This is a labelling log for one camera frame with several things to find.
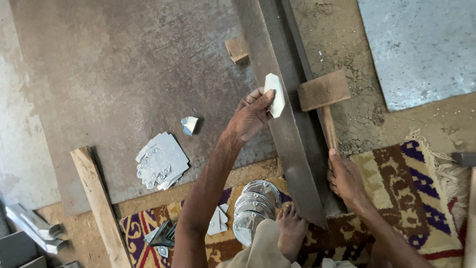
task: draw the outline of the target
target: wooden mallet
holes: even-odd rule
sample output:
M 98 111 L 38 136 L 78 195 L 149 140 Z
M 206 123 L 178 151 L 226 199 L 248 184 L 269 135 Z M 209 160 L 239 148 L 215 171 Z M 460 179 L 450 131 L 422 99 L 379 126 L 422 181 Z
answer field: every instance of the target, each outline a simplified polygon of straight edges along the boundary
M 349 85 L 344 70 L 302 83 L 297 93 L 302 111 L 308 112 L 321 108 L 327 145 L 329 149 L 334 148 L 339 153 L 336 129 L 329 105 L 350 98 Z

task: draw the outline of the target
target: rug fringe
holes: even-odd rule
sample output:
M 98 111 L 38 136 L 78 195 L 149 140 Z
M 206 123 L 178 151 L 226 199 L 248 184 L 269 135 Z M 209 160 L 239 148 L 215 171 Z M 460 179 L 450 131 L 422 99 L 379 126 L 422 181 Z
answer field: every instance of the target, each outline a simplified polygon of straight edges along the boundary
M 455 217 L 456 227 L 459 230 L 468 214 L 469 182 L 471 169 L 453 164 L 454 159 L 444 153 L 436 153 L 429 146 L 426 138 L 420 135 L 420 129 L 412 129 L 403 138 L 404 142 L 416 140 L 428 150 L 430 163 L 435 168 L 435 175 L 441 185 L 442 191 L 448 197 L 448 202 L 457 197 L 458 201 L 453 206 L 452 214 Z

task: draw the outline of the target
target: hand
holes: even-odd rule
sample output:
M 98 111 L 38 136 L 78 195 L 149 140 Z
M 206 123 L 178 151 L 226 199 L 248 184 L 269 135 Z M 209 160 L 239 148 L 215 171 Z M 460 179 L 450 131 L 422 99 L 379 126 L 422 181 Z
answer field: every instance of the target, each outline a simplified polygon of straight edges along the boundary
M 242 142 L 250 140 L 266 122 L 273 118 L 266 107 L 273 101 L 274 91 L 263 94 L 264 88 L 255 89 L 241 99 L 227 131 Z
M 372 201 L 365 192 L 357 165 L 345 157 L 341 157 L 335 149 L 329 150 L 327 180 L 330 189 L 342 198 L 346 206 L 354 212 L 373 207 Z

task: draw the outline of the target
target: hammer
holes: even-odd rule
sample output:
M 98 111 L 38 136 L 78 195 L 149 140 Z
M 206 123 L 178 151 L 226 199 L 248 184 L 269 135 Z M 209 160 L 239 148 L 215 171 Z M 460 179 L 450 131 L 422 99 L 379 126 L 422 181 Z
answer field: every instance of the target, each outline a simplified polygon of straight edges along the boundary
M 332 72 L 302 83 L 297 89 L 303 112 L 321 108 L 326 141 L 329 149 L 339 153 L 336 129 L 329 105 L 350 98 L 349 85 L 344 70 Z
M 476 153 L 453 153 L 458 165 L 472 167 L 464 268 L 476 268 Z

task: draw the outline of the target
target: wooden stick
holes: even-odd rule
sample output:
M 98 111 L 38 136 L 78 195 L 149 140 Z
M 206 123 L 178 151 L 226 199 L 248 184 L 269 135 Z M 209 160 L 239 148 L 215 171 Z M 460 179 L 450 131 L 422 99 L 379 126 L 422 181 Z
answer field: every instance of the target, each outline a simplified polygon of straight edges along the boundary
M 336 135 L 336 128 L 334 127 L 334 121 L 332 120 L 332 114 L 330 113 L 329 105 L 324 105 L 321 107 L 322 117 L 324 128 L 326 131 L 326 140 L 327 146 L 329 150 L 334 148 L 338 154 L 339 152 L 339 145 L 337 143 L 337 135 Z
M 86 146 L 71 152 L 112 268 L 132 267 L 111 203 Z
M 476 167 L 473 167 L 471 186 L 469 188 L 464 268 L 476 268 Z

